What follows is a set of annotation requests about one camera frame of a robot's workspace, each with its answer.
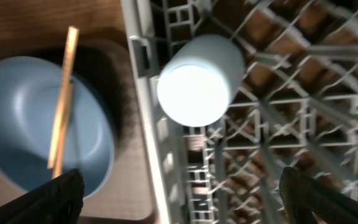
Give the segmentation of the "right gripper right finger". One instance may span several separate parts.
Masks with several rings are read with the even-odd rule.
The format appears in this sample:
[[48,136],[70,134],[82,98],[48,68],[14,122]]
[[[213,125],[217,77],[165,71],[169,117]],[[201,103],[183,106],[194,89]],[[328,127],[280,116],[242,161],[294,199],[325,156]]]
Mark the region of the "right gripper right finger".
[[290,224],[317,224],[318,216],[327,224],[358,224],[358,202],[285,167],[279,192]]

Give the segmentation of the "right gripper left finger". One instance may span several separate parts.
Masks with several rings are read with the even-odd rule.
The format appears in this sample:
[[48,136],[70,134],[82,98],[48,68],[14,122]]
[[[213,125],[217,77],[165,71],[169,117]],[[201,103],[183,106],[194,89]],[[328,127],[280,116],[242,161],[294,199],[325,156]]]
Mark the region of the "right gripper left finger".
[[84,194],[83,176],[72,169],[0,206],[0,224],[76,223]]

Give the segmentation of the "light blue cup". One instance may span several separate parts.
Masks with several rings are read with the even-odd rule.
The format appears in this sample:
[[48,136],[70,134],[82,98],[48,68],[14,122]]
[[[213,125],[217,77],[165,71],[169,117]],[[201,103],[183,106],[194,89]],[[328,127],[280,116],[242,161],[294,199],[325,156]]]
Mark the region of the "light blue cup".
[[202,127],[223,117],[245,74],[238,46],[221,35],[201,35],[164,66],[157,83],[163,112],[178,124]]

